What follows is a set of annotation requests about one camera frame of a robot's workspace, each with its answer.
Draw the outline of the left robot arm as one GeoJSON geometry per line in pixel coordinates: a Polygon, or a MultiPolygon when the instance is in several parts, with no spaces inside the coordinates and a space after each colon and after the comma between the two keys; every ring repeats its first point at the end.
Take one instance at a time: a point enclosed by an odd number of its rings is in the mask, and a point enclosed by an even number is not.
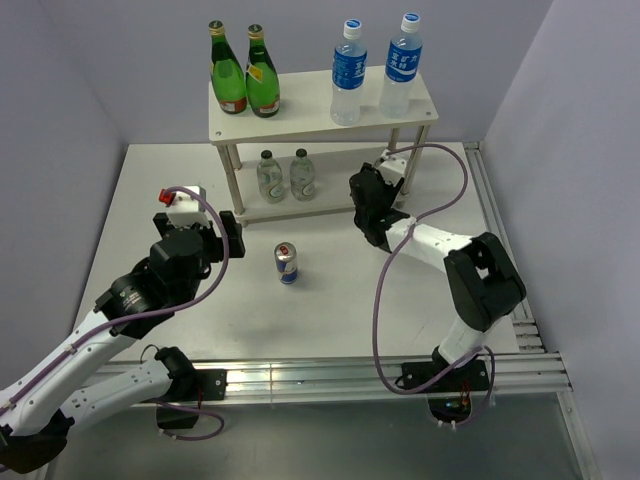
{"type": "Polygon", "coordinates": [[[194,399],[198,375],[177,347],[91,387],[86,381],[114,356],[195,299],[211,266],[245,254],[242,227],[219,215],[223,237],[206,218],[188,227],[154,216],[160,239],[147,257],[117,278],[85,320],[45,360],[1,392],[1,467],[20,474],[53,460],[69,436],[139,402],[194,399]]]}

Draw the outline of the clear chang bottle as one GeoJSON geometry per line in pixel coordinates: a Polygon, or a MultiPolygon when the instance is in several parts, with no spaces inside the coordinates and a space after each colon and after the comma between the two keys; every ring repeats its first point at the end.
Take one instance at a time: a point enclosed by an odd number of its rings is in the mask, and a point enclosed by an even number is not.
{"type": "Polygon", "coordinates": [[[282,169],[270,150],[263,150],[257,166],[259,192],[267,203],[278,203],[284,197],[282,169]]]}
{"type": "Polygon", "coordinates": [[[304,148],[296,150],[289,169],[291,193],[298,201],[310,201],[315,195],[315,167],[304,148]]]}

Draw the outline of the small pocari sweat bottle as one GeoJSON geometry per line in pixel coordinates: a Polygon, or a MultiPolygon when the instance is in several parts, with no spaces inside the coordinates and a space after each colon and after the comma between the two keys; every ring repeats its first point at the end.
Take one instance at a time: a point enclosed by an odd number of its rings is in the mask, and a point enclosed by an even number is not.
{"type": "Polygon", "coordinates": [[[361,87],[365,79],[368,55],[362,33],[360,20],[346,20],[343,36],[334,48],[330,115],[341,126],[353,125],[360,118],[361,87]]]}

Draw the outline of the large pocari sweat bottle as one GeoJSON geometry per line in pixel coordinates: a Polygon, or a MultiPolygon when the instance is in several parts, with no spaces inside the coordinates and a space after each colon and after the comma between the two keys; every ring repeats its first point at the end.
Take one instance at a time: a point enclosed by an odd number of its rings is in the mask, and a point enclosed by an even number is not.
{"type": "Polygon", "coordinates": [[[405,13],[399,32],[390,40],[379,100],[379,110],[387,118],[402,118],[409,111],[409,95],[423,47],[420,23],[417,13],[405,13]]]}

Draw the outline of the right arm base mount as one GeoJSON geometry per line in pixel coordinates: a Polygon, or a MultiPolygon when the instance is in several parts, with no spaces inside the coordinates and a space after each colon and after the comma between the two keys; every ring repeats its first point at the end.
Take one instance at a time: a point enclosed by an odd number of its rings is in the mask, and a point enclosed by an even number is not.
{"type": "MultiPolygon", "coordinates": [[[[402,390],[417,388],[443,369],[444,366],[436,361],[405,362],[401,364],[401,375],[394,384],[402,390]]],[[[475,359],[453,369],[423,392],[436,424],[455,428],[468,423],[474,413],[480,413],[490,404],[494,386],[493,368],[484,360],[475,359]]]]}

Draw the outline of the red bull can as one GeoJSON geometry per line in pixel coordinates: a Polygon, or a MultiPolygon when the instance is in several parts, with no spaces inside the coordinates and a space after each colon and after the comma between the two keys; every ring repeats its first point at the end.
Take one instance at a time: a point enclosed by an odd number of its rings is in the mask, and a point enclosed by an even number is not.
{"type": "Polygon", "coordinates": [[[274,249],[274,258],[279,280],[283,284],[292,284],[298,278],[297,251],[293,244],[281,242],[274,249]]]}

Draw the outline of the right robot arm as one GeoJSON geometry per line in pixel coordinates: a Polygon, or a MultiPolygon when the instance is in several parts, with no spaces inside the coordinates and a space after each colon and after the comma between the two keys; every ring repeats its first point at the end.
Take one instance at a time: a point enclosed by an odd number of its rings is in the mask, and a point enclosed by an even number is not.
{"type": "Polygon", "coordinates": [[[525,300],[527,291],[502,241],[495,234],[484,232],[475,237],[455,234],[421,224],[417,217],[397,210],[394,203],[403,185],[402,178],[396,183],[387,181],[380,168],[370,163],[364,163],[349,179],[356,227],[370,245],[388,254],[374,296],[374,365],[382,383],[394,393],[424,392],[435,383],[452,390],[466,379],[466,364],[480,352],[494,324],[525,300]],[[444,273],[457,314],[448,334],[432,354],[433,376],[424,384],[405,390],[385,379],[378,346],[384,278],[399,254],[444,273]]]}

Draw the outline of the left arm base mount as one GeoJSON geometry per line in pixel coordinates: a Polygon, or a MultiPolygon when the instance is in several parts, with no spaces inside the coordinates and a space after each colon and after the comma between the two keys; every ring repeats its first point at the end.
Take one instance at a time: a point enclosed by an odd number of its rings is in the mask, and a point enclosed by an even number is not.
{"type": "Polygon", "coordinates": [[[205,405],[225,399],[227,371],[225,369],[196,370],[187,377],[178,380],[177,386],[159,398],[161,402],[180,406],[181,410],[169,408],[148,400],[156,406],[156,426],[163,434],[176,434],[185,438],[205,412],[205,405]]]}

